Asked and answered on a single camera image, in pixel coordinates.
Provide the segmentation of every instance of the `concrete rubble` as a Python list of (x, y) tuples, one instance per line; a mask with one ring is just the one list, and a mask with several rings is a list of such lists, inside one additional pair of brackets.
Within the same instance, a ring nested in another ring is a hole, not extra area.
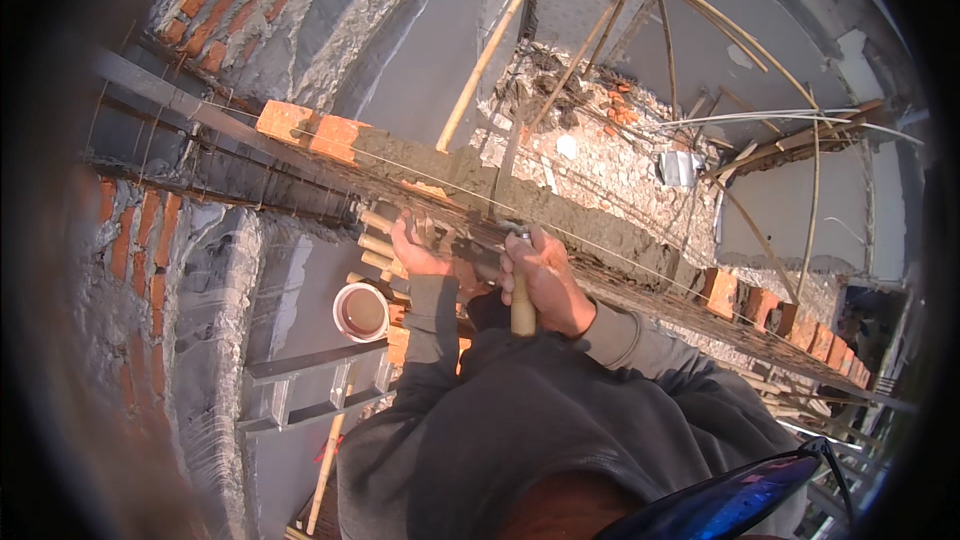
[[(544, 55), (553, 58), (545, 59)], [(513, 55), (498, 88), (505, 87), (508, 80), (515, 80), (533, 97), (531, 102), (539, 109), (546, 97), (538, 90), (538, 82), (544, 76), (559, 77), (569, 65), (569, 55), (549, 53), (536, 42), (524, 42)], [(659, 153), (689, 149), (689, 132), (680, 132), (675, 138), (673, 132), (643, 129), (669, 121), (669, 107), (653, 92), (634, 85), (623, 95), (625, 102), (635, 108), (636, 121), (628, 121), (624, 127), (630, 130), (630, 138), (636, 139), (630, 144), (625, 138), (605, 132), (605, 127), (612, 128), (591, 114), (601, 115), (610, 108), (610, 79), (605, 69), (598, 68), (590, 78), (580, 81), (581, 96), (589, 98), (573, 109), (577, 124), (564, 129), (562, 119), (570, 109), (555, 106), (545, 118), (547, 126), (553, 129), (543, 131), (545, 125), (541, 124), (528, 144), (517, 147), (513, 176), (546, 187), (552, 175), (559, 196), (639, 226), (660, 244), (685, 248), (683, 257), (691, 265), (714, 266), (715, 199), (703, 185), (666, 186), (657, 171)], [(564, 104), (563, 96), (557, 101), (560, 105)], [(479, 109), (492, 122), (489, 127), (493, 129), (478, 127), (470, 145), (480, 151), (485, 166), (499, 167), (509, 134), (503, 124), (513, 120), (510, 111), (515, 110), (514, 102), (495, 94), (481, 102)], [(557, 119), (561, 119), (559, 125), (555, 123)], [(558, 151), (560, 138), (564, 138), (561, 149), (568, 150), (564, 148), (569, 144), (565, 138), (568, 136), (576, 140), (574, 159)], [(703, 156), (713, 163), (717, 161), (716, 149), (711, 145), (703, 148)]]

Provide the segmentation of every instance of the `cement mortar layer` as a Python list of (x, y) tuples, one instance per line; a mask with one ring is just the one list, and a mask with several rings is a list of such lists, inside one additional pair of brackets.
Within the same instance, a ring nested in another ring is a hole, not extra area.
[[(383, 130), (361, 128), (354, 147), (426, 175), (414, 174), (402, 166), (358, 152), (355, 159), (366, 172), (394, 180), (442, 186), (447, 196), (456, 202), (476, 209), (483, 215), (490, 211), (490, 202), (482, 197), (493, 194), (498, 169), (483, 166), (479, 153), (472, 146), (444, 154), (433, 146), (399, 140)], [(466, 191), (440, 184), (435, 178)], [(629, 221), (604, 210), (585, 208), (530, 180), (513, 179), (497, 199), (512, 208), (500, 209), (499, 218), (554, 226), (548, 230), (559, 236), (572, 250), (589, 256), (607, 268), (626, 273), (646, 290), (665, 290), (669, 284), (662, 276), (667, 274), (676, 259), (676, 249), (660, 244), (651, 234)], [(628, 260), (641, 266), (631, 264)], [(679, 284), (689, 287), (696, 273), (695, 267), (682, 258), (679, 260)]]
[[(556, 57), (556, 62), (563, 68), (570, 65), (570, 55), (550, 53), (536, 42), (533, 42), (532, 49), (521, 45), (499, 84), (501, 88), (508, 79), (515, 79), (523, 84), (530, 95), (536, 96), (537, 78), (558, 77), (563, 72), (562, 68), (549, 70), (535, 64), (534, 51)], [(541, 65), (546, 62), (543, 58), (537, 58), (536, 61)], [(593, 94), (587, 108), (604, 113), (605, 110), (600, 107), (610, 101), (607, 92), (612, 85), (607, 80), (611, 76), (602, 68), (595, 71), (590, 78), (581, 82), (581, 88), (587, 96)], [(674, 150), (675, 135), (673, 132), (651, 130), (653, 126), (670, 120), (669, 107), (659, 101), (653, 92), (636, 83), (631, 83), (630, 91), (622, 94), (628, 104), (634, 105), (639, 115), (636, 124), (626, 125), (632, 135), (639, 138), (633, 146), (623, 138), (607, 135), (602, 121), (589, 116), (583, 109), (577, 109), (576, 126), (568, 130), (556, 127), (549, 132), (535, 133), (529, 145), (517, 148), (513, 176), (533, 181), (538, 186), (547, 186), (549, 169), (561, 197), (587, 209), (599, 209), (619, 220), (630, 222), (659, 244), (685, 248), (683, 257), (698, 268), (714, 267), (715, 197), (708, 192), (709, 186), (704, 183), (696, 187), (665, 186), (658, 181), (659, 154)], [(496, 95), (480, 104), (481, 112), (487, 115), (494, 126), (488, 126), (493, 129), (477, 129), (471, 145), (480, 150), (481, 160), (487, 166), (499, 167), (503, 158), (509, 131), (502, 126), (510, 126), (511, 106), (509, 101), (500, 100)], [(555, 108), (550, 117), (556, 121), (558, 116), (559, 111)], [(565, 134), (576, 139), (577, 156), (574, 159), (557, 151), (557, 139)], [(682, 141), (688, 142), (690, 136), (692, 134), (684, 133)], [(716, 162), (718, 155), (712, 144), (704, 144), (701, 152), (705, 159)]]

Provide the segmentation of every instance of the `white bucket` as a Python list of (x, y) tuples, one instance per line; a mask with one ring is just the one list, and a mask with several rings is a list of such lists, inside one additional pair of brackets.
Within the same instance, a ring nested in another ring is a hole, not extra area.
[(348, 283), (333, 299), (333, 321), (354, 342), (378, 341), (387, 336), (390, 307), (380, 290), (369, 283)]

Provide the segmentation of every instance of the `white wire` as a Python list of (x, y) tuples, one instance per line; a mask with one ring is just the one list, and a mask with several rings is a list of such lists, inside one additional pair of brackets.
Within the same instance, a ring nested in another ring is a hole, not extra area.
[[(849, 109), (842, 109), (841, 111), (849, 112)], [(704, 117), (700, 119), (683, 119), (681, 121), (667, 121), (666, 123), (655, 123), (649, 126), (640, 126), (640, 130), (646, 131), (648, 129), (650, 130), (683, 129), (686, 127), (699, 127), (699, 126), (702, 126), (703, 124), (715, 124), (715, 125), (740, 124), (743, 122), (757, 122), (757, 121), (770, 120), (770, 119), (811, 120), (815, 122), (831, 122), (834, 124), (852, 124), (853, 123), (852, 119), (845, 119), (842, 117), (835, 117), (835, 116), (822, 116), (819, 114), (799, 114), (799, 113), (798, 114), (776, 114), (776, 115), (762, 114), (762, 113), (733, 114), (733, 115), (717, 114), (717, 115), (714, 115), (713, 117)], [(888, 134), (896, 136), (897, 138), (902, 138), (906, 141), (909, 141), (921, 147), (924, 145), (922, 140), (919, 140), (918, 138), (914, 138), (909, 134), (905, 134), (904, 132), (901, 132), (889, 127), (876, 125), (875, 123), (859, 123), (858, 126), (875, 129), (881, 132), (886, 132)], [(829, 134), (830, 130), (825, 130), (824, 133)]]

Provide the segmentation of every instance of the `gray wall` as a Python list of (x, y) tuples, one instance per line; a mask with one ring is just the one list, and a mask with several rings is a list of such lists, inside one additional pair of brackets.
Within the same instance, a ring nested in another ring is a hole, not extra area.
[[(852, 273), (865, 269), (866, 252), (860, 239), (867, 237), (867, 187), (859, 150), (852, 147), (821, 156), (820, 201), (810, 270)], [(760, 232), (769, 237), (774, 254), (784, 266), (798, 270), (807, 247), (813, 161), (788, 162), (737, 177), (730, 190)], [(827, 218), (844, 222), (851, 231)], [(723, 206), (723, 236), (718, 252), (723, 263), (772, 268), (746, 221), (730, 201), (725, 201)]]

